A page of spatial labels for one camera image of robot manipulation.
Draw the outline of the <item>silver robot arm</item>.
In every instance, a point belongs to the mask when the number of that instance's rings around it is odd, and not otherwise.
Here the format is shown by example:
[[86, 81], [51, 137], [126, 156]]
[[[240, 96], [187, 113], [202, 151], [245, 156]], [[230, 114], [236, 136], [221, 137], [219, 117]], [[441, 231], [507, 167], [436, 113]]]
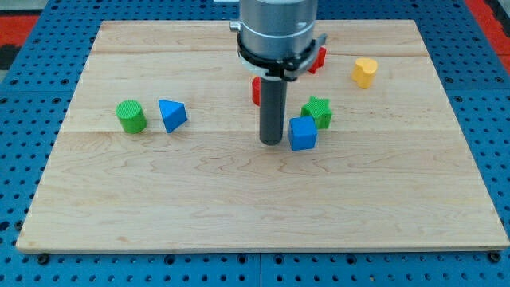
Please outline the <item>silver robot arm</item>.
[[237, 54], [261, 78], [259, 139], [273, 146], [284, 130], [287, 85], [315, 63], [325, 33], [314, 37], [316, 0], [241, 0], [239, 18], [229, 24], [237, 34]]

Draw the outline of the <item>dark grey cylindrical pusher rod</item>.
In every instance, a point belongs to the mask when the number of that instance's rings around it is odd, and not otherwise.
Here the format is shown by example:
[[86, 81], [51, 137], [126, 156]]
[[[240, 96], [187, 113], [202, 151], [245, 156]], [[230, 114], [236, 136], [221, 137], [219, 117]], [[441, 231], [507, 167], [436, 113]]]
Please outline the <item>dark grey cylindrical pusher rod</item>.
[[261, 78], [259, 139], [263, 144], [276, 145], [282, 140], [286, 94], [286, 81]]

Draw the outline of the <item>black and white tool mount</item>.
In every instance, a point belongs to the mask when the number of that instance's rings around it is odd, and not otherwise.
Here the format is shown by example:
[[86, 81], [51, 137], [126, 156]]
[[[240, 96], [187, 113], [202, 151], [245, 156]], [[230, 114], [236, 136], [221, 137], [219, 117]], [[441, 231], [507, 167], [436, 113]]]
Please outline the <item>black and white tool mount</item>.
[[310, 45], [296, 56], [270, 59], [250, 52], [237, 36], [237, 55], [243, 66], [252, 74], [269, 81], [295, 81], [316, 62], [319, 51], [325, 45], [328, 36], [322, 33], [317, 39], [312, 39]]

